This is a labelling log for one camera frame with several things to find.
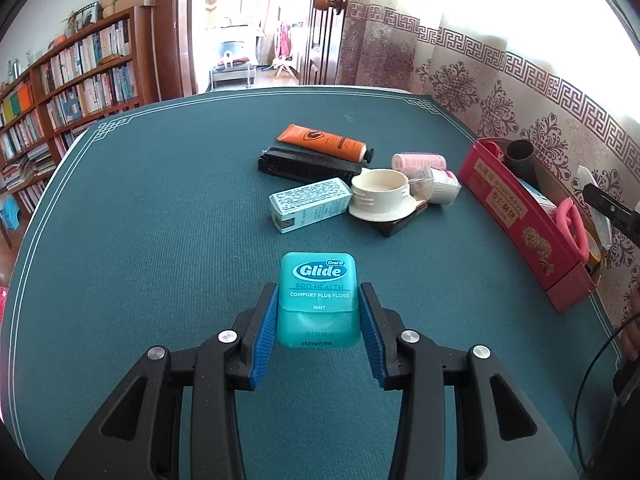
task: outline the black comb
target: black comb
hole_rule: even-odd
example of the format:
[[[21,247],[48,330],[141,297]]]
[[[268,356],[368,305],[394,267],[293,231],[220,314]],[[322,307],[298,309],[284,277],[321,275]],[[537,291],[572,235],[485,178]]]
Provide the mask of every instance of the black comb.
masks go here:
[[[300,152],[270,146],[258,159],[258,170],[302,184],[340,178],[346,184],[362,172],[363,162],[350,162],[322,153]]]

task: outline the door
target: door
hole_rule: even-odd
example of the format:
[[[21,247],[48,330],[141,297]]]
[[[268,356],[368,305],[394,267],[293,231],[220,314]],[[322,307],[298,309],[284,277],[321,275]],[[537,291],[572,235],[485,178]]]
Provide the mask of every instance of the door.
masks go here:
[[[335,84],[346,9],[346,0],[311,0],[302,84]]]

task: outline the teal plastic case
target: teal plastic case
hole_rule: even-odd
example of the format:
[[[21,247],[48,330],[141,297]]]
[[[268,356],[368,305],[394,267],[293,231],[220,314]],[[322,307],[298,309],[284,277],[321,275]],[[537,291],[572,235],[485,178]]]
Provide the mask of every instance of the teal plastic case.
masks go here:
[[[278,341],[347,348],[360,339],[356,263],[347,253],[287,253],[280,263]]]

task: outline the pink scissors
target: pink scissors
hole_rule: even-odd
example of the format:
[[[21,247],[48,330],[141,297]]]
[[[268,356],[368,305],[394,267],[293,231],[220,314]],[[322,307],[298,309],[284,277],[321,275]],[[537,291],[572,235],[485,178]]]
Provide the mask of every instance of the pink scissors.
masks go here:
[[[554,220],[562,236],[569,242],[582,264],[585,265],[589,259],[589,241],[580,212],[574,201],[570,198],[562,200],[556,208]],[[570,226],[574,229],[575,240],[569,229]]]

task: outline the white paper roll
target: white paper roll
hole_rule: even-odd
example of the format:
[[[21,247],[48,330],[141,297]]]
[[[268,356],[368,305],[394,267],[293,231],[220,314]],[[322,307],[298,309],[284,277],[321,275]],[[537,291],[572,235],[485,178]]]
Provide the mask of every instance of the white paper roll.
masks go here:
[[[414,187],[420,187],[417,190],[420,197],[432,204],[449,205],[453,203],[462,187],[456,176],[450,171],[436,170],[429,166],[418,168],[415,172],[415,180],[422,181],[421,184],[414,182]]]

